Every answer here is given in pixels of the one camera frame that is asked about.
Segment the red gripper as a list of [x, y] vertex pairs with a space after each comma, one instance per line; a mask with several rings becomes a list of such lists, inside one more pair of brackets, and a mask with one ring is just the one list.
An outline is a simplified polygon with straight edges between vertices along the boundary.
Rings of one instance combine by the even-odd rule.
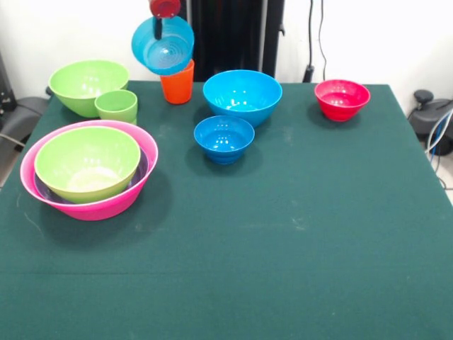
[[179, 0], [149, 0], [149, 9], [154, 17], [154, 38], [162, 38], [162, 18], [173, 18], [180, 12]]

